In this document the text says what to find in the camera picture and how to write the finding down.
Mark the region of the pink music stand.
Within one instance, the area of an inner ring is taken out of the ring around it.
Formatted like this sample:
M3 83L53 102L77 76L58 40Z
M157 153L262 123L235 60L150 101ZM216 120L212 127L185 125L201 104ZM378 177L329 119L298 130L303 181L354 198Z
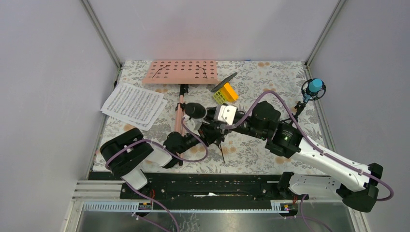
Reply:
M181 104L189 92L190 85L216 85L219 83L217 62L214 60L154 60L151 62L144 85L167 85L176 88L172 100L174 112L174 131L182 133L183 110Z

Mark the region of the black microphone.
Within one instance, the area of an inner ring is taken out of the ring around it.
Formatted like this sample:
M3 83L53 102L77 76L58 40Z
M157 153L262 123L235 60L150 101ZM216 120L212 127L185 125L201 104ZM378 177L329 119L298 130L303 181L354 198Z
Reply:
M186 130L187 128L184 125L184 120L187 118L195 118L195 119L201 119L202 120L202 124L203 124L203 118L206 116L206 107L202 106L199 103L187 103L184 106L184 115L182 118L182 127ZM208 146L206 146L194 133L192 133L191 131L187 131L187 133L189 133L196 141L198 141L199 144L201 144L204 148L205 148L205 153L208 153ZM217 146L217 148L220 150L221 155L223 156L223 150L222 150L222 146Z

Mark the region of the floral table cloth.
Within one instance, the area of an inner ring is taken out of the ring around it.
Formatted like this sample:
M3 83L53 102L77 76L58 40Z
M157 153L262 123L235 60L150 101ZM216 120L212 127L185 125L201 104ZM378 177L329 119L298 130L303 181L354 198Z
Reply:
M174 130L179 85L153 84L143 85L151 65L151 60L127 60L122 68L120 83L129 83L137 87L150 89L164 94L168 101L165 109L153 123L148 131L142 131L144 138L160 144L167 135ZM286 102L287 106L295 113L294 106L301 101L301 86L307 80L302 61L217 61L218 79L237 72L237 76L230 82L238 94L234 105L239 110L246 112L255 99L264 91L275 91ZM214 85L189 85L189 92L184 96L184 101L198 102L205 107L214 107L216 102L210 90ZM261 101L267 101L281 112L280 119L288 118L282 104L272 94L267 94ZM306 135L317 143L324 145L319 118L313 102L309 102L298 117L298 124ZM133 129L134 126L115 118L109 117L105 123L98 145L94 164L94 172L107 172L105 160L100 154L100 147L105 142ZM299 174L322 174L319 170L294 159L278 157L265 149L265 141L242 135L236 132L225 136L221 147L212 144L209 147L208 157L201 162L183 162L170 169L164 169L156 163L144 160L140 167L145 172L161 173L212 173L212 174L282 174L295 172ZM205 148L196 145L182 155L188 160L197 160L205 155Z

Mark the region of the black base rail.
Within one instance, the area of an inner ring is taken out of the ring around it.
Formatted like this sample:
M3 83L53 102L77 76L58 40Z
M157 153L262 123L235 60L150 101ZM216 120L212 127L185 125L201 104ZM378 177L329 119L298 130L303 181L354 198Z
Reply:
M290 175L146 173L148 184L140 193L162 208L174 201L284 201L296 203L302 195L285 188Z

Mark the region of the yellow toy block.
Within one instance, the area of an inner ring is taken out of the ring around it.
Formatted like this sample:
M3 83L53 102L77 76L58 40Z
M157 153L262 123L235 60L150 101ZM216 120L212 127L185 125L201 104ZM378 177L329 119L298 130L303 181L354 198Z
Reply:
M238 94L235 92L230 83L226 83L222 88L221 92L228 102L235 102L238 99Z

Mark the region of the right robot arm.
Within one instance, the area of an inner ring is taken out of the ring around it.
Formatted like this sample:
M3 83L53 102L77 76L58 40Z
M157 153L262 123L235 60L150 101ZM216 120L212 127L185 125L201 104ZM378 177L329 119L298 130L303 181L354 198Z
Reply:
M347 159L314 142L298 128L279 121L280 112L266 101L255 104L250 115L232 105L207 108L204 121L221 132L235 131L266 141L271 153L308 164L328 175L304 177L283 173L278 195L289 199L294 194L340 199L357 211L368 213L378 201L378 184L383 167Z

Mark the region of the sheet music page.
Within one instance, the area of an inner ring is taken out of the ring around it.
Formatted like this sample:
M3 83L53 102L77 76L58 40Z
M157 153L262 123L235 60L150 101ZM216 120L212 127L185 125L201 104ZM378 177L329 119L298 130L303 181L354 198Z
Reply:
M141 124L141 123L136 123L136 122L131 122L128 120L125 120L124 122L139 128L143 131L148 131L149 129L151 129L151 127L153 126L154 122L157 120L157 118L160 116L160 114L162 113L162 111L164 110L164 108L166 107L168 101L166 99L163 99L160 103L159 108L155 111L152 119L147 123L147 124Z
M101 107L106 115L147 124L154 117L163 94L128 83L119 83Z

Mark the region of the blue microphone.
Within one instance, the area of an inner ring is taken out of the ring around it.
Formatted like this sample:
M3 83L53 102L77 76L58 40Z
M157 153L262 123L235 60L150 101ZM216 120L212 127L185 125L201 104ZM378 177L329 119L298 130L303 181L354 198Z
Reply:
M294 109L295 113L292 113L292 117L281 120L280 124L292 125L294 122L298 122L299 116L304 111L308 102L314 102L321 99L326 93L326 85L323 80L313 78L305 81L301 87L302 101L298 101Z

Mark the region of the green toy grid piece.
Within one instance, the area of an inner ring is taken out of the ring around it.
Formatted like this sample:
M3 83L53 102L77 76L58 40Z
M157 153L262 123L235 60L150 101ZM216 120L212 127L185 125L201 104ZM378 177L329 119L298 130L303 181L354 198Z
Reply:
M224 95L224 93L222 92L222 90L217 90L214 94L213 94L213 99L215 100L215 102L217 104L224 104L228 101L227 97Z

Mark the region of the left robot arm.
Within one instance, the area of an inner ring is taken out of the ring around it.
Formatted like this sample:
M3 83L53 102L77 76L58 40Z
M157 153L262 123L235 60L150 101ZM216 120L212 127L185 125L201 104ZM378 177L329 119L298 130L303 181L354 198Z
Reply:
M224 140L224 134L210 128L201 126L197 133L188 130L185 135L171 132L163 144L145 138L142 132L131 129L100 147L100 154L105 160L106 169L115 177L121 178L139 199L149 195L150 186L145 173L139 168L144 160L149 160L168 169L180 161L189 162L181 156L192 147L201 144L208 155L211 144L219 144Z

